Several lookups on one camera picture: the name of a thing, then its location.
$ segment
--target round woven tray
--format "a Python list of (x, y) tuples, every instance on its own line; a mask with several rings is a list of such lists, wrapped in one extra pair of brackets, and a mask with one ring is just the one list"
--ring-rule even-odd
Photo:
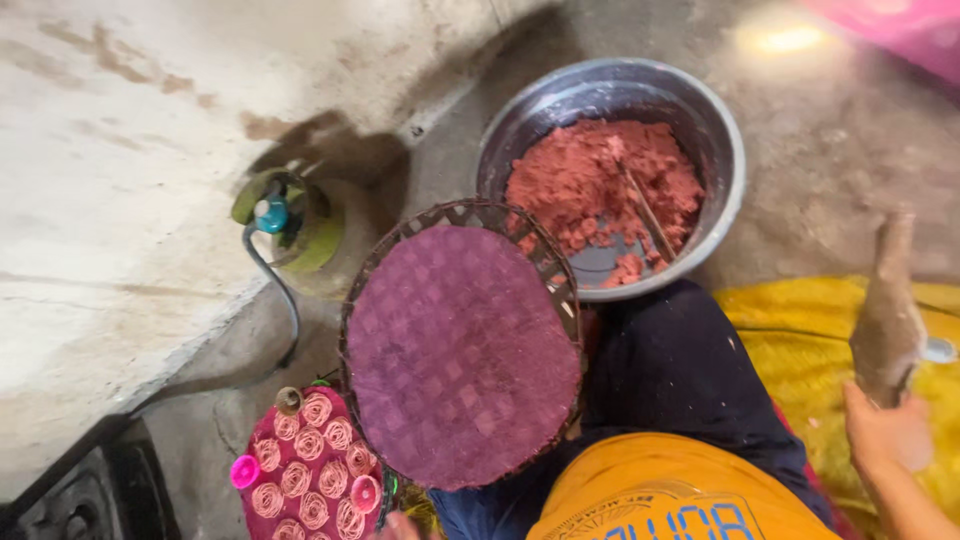
[[(347, 298), (344, 300), (343, 312), (341, 316), (340, 338), (338, 340), (338, 351), (341, 361), (341, 373), (344, 383), (342, 396), (347, 403), (347, 409), (350, 413), (354, 427), (360, 431), (363, 436), (363, 417), (360, 414), (360, 407), (357, 403), (356, 394), (352, 390), (350, 383), (350, 355), (348, 349), (347, 335), (349, 332), (350, 316), (353, 313), (354, 303), (360, 297), (368, 279), (380, 262), (390, 253), (398, 243), (406, 238), (410, 238), (418, 233), (436, 226), (453, 225), (457, 227), (480, 227), (488, 231), (498, 233), (508, 238), (513, 244), (518, 245), (520, 240), (530, 236), (533, 240), (533, 249), (527, 254), (527, 258), (537, 268), (540, 279), (550, 293), (550, 301), (560, 316), (564, 331), (570, 342), (581, 354), (581, 373), (586, 371), (586, 359), (583, 356), (583, 334), (580, 327), (580, 307), (577, 302), (577, 283), (570, 268), (569, 262), (563, 255), (556, 240), (550, 236), (533, 216), (518, 207), (496, 203), (485, 199), (462, 199), (436, 205), (431, 209), (424, 210), (413, 217), (400, 222), (389, 233), (387, 233), (373, 248), (370, 256), (364, 262), (353, 281)], [(527, 239), (525, 245), (529, 246), (530, 239)], [(514, 471), (505, 471), (505, 476), (516, 473), (526, 465), (533, 462), (540, 455), (553, 448), (563, 437), (567, 428), (578, 416), (577, 400), (574, 399), (570, 404), (570, 411), (564, 421), (564, 424), (558, 430), (554, 438), (546, 446), (540, 449), (533, 457), (517, 467)], [(370, 445), (371, 451), (380, 459), (380, 463), (385, 467), (389, 466), (377, 449)]]

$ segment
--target person's hand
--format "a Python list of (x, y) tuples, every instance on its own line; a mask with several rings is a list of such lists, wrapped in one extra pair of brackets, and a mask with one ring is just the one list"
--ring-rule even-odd
[(881, 409), (855, 382), (844, 382), (847, 438), (853, 466), (867, 469), (899, 465), (920, 471), (933, 459), (927, 405), (905, 395), (897, 408)]
[[(417, 525), (406, 514), (390, 512), (387, 514), (387, 526), (368, 536), (367, 540), (420, 540), (420, 533)], [(433, 532), (429, 540), (440, 540), (440, 535)]]

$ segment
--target black stove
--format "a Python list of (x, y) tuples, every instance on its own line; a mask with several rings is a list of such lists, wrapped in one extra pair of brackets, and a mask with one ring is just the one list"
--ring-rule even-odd
[(2, 540), (180, 540), (141, 420), (95, 447), (24, 511)]

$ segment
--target pink dough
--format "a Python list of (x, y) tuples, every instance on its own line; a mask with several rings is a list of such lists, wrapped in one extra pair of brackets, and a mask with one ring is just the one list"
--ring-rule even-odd
[[(667, 264), (648, 249), (652, 242), (636, 213), (636, 190), (618, 163), (630, 170), (667, 241), (680, 252), (697, 224), (705, 194), (664, 123), (580, 120), (554, 130), (523, 159), (514, 160), (507, 202), (536, 216), (567, 255), (588, 244), (611, 246), (611, 235), (620, 233), (627, 245), (639, 239), (646, 262), (659, 272)], [(634, 257), (618, 258), (603, 286), (637, 281), (643, 263)]]

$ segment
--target concrete wall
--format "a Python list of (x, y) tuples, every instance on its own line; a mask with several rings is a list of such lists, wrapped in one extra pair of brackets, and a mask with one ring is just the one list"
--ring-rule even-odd
[(0, 1), (0, 500), (262, 284), (228, 208), (273, 139), (410, 143), (544, 3)]

